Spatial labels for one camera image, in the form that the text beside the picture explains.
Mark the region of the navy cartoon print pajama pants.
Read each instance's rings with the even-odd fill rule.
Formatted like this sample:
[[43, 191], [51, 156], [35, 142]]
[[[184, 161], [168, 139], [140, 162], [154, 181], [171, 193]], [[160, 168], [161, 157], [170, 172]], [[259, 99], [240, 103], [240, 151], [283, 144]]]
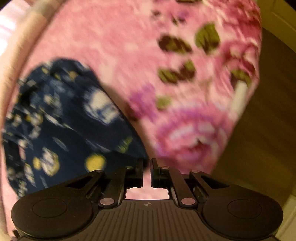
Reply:
[[94, 170], [110, 173], [148, 159], [94, 72], [71, 59], [44, 63], [22, 81], [2, 137], [6, 176], [20, 198]]

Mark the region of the pink floral bed sheet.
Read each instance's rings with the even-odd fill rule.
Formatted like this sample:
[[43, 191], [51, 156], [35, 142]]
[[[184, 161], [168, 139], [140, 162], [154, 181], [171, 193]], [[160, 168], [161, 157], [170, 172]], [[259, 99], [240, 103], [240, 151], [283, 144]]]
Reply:
[[64, 1], [22, 67], [68, 57], [139, 119], [153, 153], [210, 173], [259, 83], [255, 1]]

